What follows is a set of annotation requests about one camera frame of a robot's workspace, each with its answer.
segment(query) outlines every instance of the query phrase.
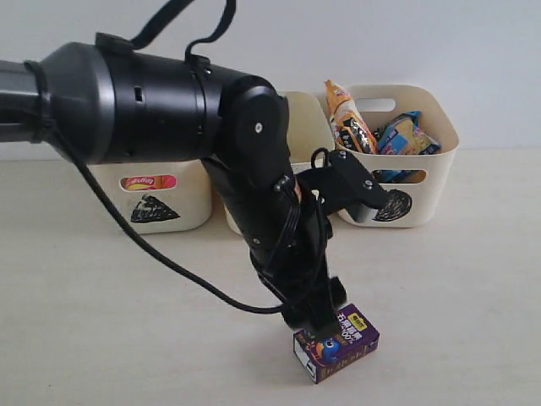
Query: yellow label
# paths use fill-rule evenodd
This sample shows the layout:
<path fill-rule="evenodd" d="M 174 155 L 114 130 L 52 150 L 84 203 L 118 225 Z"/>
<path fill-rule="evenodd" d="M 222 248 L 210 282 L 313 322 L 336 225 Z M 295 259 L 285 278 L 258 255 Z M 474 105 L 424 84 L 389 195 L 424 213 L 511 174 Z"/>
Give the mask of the yellow label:
<path fill-rule="evenodd" d="M 367 328 L 369 328 L 366 323 L 364 322 L 364 320 L 361 318 L 360 315 L 358 315 L 357 313 L 352 313 L 351 315 L 349 315 L 347 317 L 347 319 L 355 326 L 355 328 L 357 328 L 360 332 L 362 330 L 366 330 Z"/>

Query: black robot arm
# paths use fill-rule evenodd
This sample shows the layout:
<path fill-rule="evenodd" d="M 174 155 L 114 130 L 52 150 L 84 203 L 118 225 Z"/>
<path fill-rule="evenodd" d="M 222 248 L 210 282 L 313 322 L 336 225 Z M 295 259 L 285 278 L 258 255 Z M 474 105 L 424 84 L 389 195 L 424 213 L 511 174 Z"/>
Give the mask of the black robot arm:
<path fill-rule="evenodd" d="M 347 298 L 329 277 L 327 217 L 347 209 L 362 221 L 385 205 L 385 191 L 344 151 L 315 151 L 325 165 L 294 176 L 287 99 L 268 81 L 191 53 L 180 61 L 136 48 L 100 34 L 39 63 L 0 62 L 0 141 L 47 142 L 85 178 L 90 164 L 201 160 L 260 281 L 284 304 L 261 313 L 281 312 L 321 339 L 338 333 Z"/>

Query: table surface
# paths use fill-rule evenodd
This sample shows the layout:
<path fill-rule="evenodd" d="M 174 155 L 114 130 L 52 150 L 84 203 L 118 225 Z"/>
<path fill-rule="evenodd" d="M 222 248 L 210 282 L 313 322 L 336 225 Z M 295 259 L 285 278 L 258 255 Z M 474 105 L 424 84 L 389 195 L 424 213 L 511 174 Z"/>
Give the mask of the table surface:
<path fill-rule="evenodd" d="M 314 385 L 278 315 L 230 308 L 123 235 L 65 162 L 0 163 L 0 404 L 538 405 L 541 150 L 459 151 L 414 229 L 333 218 L 331 273 L 381 333 Z M 146 237 L 275 305 L 223 211 Z"/>

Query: white plastic basket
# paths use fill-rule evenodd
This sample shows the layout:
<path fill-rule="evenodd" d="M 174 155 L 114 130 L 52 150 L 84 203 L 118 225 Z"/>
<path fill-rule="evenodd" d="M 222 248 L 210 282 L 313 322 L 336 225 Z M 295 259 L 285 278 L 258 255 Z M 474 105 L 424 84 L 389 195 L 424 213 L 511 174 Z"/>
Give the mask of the white plastic basket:
<path fill-rule="evenodd" d="M 294 173 L 310 169 L 312 153 L 318 148 L 335 148 L 331 137 L 331 129 L 321 110 L 321 105 L 314 95 L 301 91 L 282 92 L 287 98 L 290 110 L 289 127 L 287 129 L 287 145 L 291 152 L 291 164 Z M 317 166 L 323 161 L 316 159 Z M 237 224 L 226 208 L 226 219 L 229 228 L 240 234 Z"/>
<path fill-rule="evenodd" d="M 370 171 L 418 170 L 424 179 L 411 184 L 382 184 L 391 194 L 390 203 L 374 217 L 362 224 L 356 223 L 346 211 L 338 215 L 344 221 L 363 227 L 411 228 L 428 222 L 435 214 L 441 194 L 445 188 L 456 150 L 458 135 L 440 104 L 426 90 L 408 85 L 354 85 L 347 88 L 356 100 L 359 112 L 371 129 L 377 129 L 403 112 L 419 110 L 419 126 L 441 144 L 437 155 L 384 156 L 352 152 Z M 326 117 L 329 117 L 326 94 L 317 94 Z M 394 101 L 390 111 L 367 111 L 366 101 Z M 336 143 L 336 148 L 344 149 Z"/>
<path fill-rule="evenodd" d="M 95 165 L 90 170 L 140 234 L 190 230 L 212 214 L 212 187 L 199 161 Z M 167 184 L 156 185 L 162 180 Z"/>

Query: white wall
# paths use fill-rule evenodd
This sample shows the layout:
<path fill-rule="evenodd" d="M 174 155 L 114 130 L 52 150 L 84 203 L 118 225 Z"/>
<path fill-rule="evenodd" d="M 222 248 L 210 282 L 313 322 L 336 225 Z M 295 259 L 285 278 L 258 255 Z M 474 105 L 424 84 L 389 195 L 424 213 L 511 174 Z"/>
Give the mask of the white wall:
<path fill-rule="evenodd" d="M 0 58 L 45 57 L 97 30 L 132 37 L 165 0 L 2 0 Z M 197 0 L 148 51 L 182 57 L 216 25 L 224 0 Z M 541 3 L 535 0 L 240 0 L 214 63 L 261 74 L 280 90 L 419 85 L 448 112 L 462 146 L 541 145 Z M 0 159 L 56 157 L 1 145 Z"/>

